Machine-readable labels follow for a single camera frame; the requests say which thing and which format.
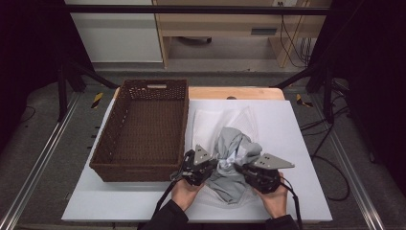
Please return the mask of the black frame stand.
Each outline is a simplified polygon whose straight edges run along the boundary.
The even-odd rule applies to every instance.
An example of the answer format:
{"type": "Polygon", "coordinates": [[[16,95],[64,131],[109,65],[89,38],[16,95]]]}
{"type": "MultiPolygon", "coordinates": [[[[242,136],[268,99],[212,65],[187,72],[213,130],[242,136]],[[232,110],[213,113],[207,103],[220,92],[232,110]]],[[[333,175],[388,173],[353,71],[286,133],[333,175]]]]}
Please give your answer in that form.
{"type": "Polygon", "coordinates": [[[334,121],[332,105],[331,105],[331,93],[332,93],[332,76],[329,71],[329,65],[326,61],[316,61],[314,64],[309,65],[303,71],[295,74],[293,77],[284,80],[276,85],[272,85],[272,88],[284,89],[290,84],[299,81],[303,78],[309,78],[305,90],[308,93],[316,93],[320,89],[323,89],[323,115],[329,124],[334,121]]]}
{"type": "Polygon", "coordinates": [[[102,76],[98,75],[95,71],[86,68],[72,60],[63,61],[57,69],[57,85],[58,85],[58,102],[59,102],[59,115],[58,121],[61,122],[68,112],[66,82],[69,82],[75,92],[82,92],[86,85],[81,78],[82,75],[90,77],[92,80],[101,83],[102,85],[116,89],[118,84],[113,83],[102,76]]]}

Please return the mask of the person's left hand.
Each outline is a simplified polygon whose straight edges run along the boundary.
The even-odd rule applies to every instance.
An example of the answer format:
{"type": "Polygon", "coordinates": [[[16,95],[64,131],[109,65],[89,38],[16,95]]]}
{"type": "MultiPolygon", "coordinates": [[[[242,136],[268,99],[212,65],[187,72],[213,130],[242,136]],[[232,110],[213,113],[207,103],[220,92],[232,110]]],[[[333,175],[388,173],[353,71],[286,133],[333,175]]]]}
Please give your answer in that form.
{"type": "Polygon", "coordinates": [[[171,191],[171,200],[175,202],[182,211],[187,211],[202,188],[203,184],[193,186],[185,179],[181,179],[174,185],[171,191]]]}

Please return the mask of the yellow black tape strip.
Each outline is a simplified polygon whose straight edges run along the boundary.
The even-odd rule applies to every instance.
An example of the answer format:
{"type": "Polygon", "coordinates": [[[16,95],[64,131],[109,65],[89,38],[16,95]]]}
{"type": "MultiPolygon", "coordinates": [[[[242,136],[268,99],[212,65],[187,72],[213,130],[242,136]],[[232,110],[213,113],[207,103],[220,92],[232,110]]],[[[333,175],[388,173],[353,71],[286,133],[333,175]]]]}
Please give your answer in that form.
{"type": "Polygon", "coordinates": [[[91,108],[97,108],[98,107],[98,105],[99,105],[99,103],[100,103],[100,101],[102,99],[102,95],[103,95],[102,92],[99,92],[99,93],[96,94],[96,96],[94,98],[94,101],[91,104],[91,108]]]}
{"type": "Polygon", "coordinates": [[[298,105],[303,105],[303,106],[306,106],[306,107],[313,107],[313,103],[304,102],[303,99],[302,99],[302,96],[300,94],[296,95],[296,102],[297,102],[298,105]]]}

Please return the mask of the white cabinet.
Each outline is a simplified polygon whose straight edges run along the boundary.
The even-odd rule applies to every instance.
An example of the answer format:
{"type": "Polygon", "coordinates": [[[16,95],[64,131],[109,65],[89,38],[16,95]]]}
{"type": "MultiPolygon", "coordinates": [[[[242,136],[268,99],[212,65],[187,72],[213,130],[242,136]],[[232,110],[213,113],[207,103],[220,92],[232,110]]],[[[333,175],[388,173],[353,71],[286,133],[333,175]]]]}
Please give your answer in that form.
{"type": "Polygon", "coordinates": [[[162,61],[153,13],[72,13],[71,16],[94,63],[162,61]]]}

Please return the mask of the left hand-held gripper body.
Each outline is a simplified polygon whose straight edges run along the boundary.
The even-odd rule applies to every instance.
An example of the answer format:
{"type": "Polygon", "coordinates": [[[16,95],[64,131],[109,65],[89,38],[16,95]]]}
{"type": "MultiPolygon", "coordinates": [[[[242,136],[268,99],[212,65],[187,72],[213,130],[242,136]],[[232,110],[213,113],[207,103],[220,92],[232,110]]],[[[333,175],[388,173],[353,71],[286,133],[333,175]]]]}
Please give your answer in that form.
{"type": "Polygon", "coordinates": [[[207,152],[200,145],[196,145],[195,149],[185,153],[180,169],[180,176],[190,185],[200,186],[214,172],[210,166],[210,161],[213,158],[211,153],[207,152]]]}

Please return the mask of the white mesh laundry bag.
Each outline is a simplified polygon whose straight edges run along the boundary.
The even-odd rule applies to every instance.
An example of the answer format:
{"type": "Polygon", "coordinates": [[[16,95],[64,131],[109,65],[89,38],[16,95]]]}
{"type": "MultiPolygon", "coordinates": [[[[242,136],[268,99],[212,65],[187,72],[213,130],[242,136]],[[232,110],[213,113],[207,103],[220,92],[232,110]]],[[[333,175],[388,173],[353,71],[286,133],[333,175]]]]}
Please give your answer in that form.
{"type": "MultiPolygon", "coordinates": [[[[254,111],[250,106],[246,106],[241,109],[226,109],[220,111],[197,109],[194,112],[192,123],[192,146],[200,145],[207,152],[211,153],[213,157],[216,157],[214,144],[221,129],[224,127],[239,129],[249,136],[253,142],[259,143],[259,131],[254,111]]],[[[203,194],[198,199],[202,204],[213,205],[219,208],[237,208],[253,201],[255,198],[254,192],[249,185],[239,203],[228,205],[219,200],[219,196],[206,185],[206,182],[203,187],[203,194]]]]}

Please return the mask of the brown woven basket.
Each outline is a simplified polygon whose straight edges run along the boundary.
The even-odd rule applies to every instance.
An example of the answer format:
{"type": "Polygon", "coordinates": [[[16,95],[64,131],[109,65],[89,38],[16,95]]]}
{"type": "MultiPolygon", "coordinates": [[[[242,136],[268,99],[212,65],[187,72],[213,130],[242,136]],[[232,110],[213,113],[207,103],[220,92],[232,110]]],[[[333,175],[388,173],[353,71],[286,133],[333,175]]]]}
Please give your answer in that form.
{"type": "Polygon", "coordinates": [[[104,182],[168,181],[183,161],[188,114],[186,80],[126,80],[89,167],[104,182]]]}

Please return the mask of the metal floor rail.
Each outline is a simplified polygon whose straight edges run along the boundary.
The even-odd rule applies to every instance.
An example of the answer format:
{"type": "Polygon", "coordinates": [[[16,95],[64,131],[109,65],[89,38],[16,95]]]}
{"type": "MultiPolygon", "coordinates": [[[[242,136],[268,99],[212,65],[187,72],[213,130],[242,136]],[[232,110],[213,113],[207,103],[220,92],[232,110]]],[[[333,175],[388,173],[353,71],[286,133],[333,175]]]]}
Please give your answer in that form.
{"type": "Polygon", "coordinates": [[[44,170],[48,165],[49,160],[55,152],[61,136],[63,135],[66,127],[68,126],[72,118],[72,115],[74,114],[78,106],[80,97],[80,93],[72,94],[71,100],[68,103],[66,114],[59,122],[56,123],[51,136],[48,138],[46,145],[35,161],[34,166],[25,179],[24,184],[22,185],[13,203],[11,204],[11,207],[0,220],[0,230],[13,230],[13,228],[16,226],[16,223],[21,217],[28,201],[30,200],[34,192],[37,183],[39,182],[44,170]]]}
{"type": "Polygon", "coordinates": [[[350,185],[350,191],[354,197],[357,206],[364,218],[364,221],[368,225],[370,230],[385,230],[384,223],[376,211],[372,200],[364,187],[361,178],[358,176],[357,172],[354,169],[354,166],[351,164],[350,159],[347,156],[344,147],[339,140],[339,137],[332,128],[328,135],[330,145],[333,148],[333,152],[336,156],[336,159],[348,179],[350,185]]]}

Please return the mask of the black horizontal bar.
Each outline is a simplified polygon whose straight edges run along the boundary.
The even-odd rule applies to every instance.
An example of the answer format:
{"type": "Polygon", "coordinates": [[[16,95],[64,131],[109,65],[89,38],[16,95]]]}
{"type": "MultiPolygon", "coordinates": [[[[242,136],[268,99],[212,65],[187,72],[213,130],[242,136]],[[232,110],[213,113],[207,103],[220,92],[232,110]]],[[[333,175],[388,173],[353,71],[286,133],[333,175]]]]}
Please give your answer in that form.
{"type": "Polygon", "coordinates": [[[328,15],[329,8],[238,7],[238,6],[148,6],[66,5],[68,12],[83,13],[188,13],[188,14],[282,14],[328,15]]]}

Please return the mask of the person's right hand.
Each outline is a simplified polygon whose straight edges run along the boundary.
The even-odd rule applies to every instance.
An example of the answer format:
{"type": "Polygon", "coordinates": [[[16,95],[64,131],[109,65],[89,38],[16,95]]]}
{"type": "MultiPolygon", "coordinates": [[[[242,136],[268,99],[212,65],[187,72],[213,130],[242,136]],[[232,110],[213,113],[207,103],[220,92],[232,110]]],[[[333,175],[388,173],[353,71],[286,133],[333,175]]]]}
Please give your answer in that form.
{"type": "Polygon", "coordinates": [[[283,217],[287,214],[287,189],[280,185],[278,189],[269,194],[262,194],[254,189],[260,197],[266,212],[272,219],[283,217]]]}

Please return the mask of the grey garment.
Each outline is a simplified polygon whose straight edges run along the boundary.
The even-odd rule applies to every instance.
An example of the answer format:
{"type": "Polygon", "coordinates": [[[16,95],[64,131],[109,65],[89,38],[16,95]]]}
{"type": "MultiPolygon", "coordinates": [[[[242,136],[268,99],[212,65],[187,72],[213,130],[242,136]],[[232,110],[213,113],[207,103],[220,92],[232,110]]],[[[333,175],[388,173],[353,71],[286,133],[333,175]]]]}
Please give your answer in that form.
{"type": "Polygon", "coordinates": [[[240,202],[249,185],[244,176],[237,172],[235,164],[243,166],[259,159],[262,147],[249,136],[233,127],[221,129],[214,144],[218,164],[206,185],[213,190],[219,200],[233,205],[240,202]]]}

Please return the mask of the black curtain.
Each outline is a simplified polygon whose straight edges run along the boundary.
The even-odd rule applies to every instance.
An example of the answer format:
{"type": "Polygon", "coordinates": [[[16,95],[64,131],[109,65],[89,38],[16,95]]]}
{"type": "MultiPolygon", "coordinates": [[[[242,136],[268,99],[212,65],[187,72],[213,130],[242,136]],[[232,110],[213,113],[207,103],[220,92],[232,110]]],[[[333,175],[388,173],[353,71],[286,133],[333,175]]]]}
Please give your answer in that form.
{"type": "Polygon", "coordinates": [[[406,196],[406,0],[332,0],[311,60],[349,21],[330,71],[349,84],[350,108],[370,150],[406,196]]]}
{"type": "MultiPolygon", "coordinates": [[[[20,123],[29,95],[57,80],[51,47],[32,24],[31,7],[42,4],[63,6],[65,0],[0,0],[0,153],[20,123]]],[[[64,54],[94,71],[71,14],[40,10],[40,18],[64,54]]]]}

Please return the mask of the white board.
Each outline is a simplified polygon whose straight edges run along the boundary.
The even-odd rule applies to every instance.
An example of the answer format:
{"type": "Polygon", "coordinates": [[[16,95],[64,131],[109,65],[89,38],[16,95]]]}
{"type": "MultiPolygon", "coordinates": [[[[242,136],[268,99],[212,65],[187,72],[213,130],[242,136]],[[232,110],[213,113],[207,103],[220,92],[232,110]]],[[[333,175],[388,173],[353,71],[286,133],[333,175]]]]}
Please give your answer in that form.
{"type": "MultiPolygon", "coordinates": [[[[259,144],[266,153],[294,164],[282,171],[300,201],[303,222],[332,220],[325,195],[309,158],[291,103],[280,100],[192,100],[186,131],[188,149],[192,146],[192,124],[197,109],[219,111],[249,106],[259,129],[259,144]]],[[[151,218],[158,199],[167,188],[166,182],[104,183],[85,167],[63,216],[65,221],[146,221],[151,218]]],[[[232,208],[205,204],[201,190],[187,210],[191,222],[263,222],[268,214],[255,196],[248,203],[232,208]]]]}

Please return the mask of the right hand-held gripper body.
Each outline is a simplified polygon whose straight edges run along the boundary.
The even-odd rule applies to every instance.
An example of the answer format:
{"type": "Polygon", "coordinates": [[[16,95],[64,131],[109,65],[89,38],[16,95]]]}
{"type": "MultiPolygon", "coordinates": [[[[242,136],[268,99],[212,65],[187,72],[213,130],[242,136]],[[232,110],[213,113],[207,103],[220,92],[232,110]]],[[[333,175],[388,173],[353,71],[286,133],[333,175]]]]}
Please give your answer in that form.
{"type": "Polygon", "coordinates": [[[295,165],[269,153],[256,161],[244,164],[242,174],[245,181],[262,194],[274,193],[281,183],[279,169],[291,169],[295,165]]]}

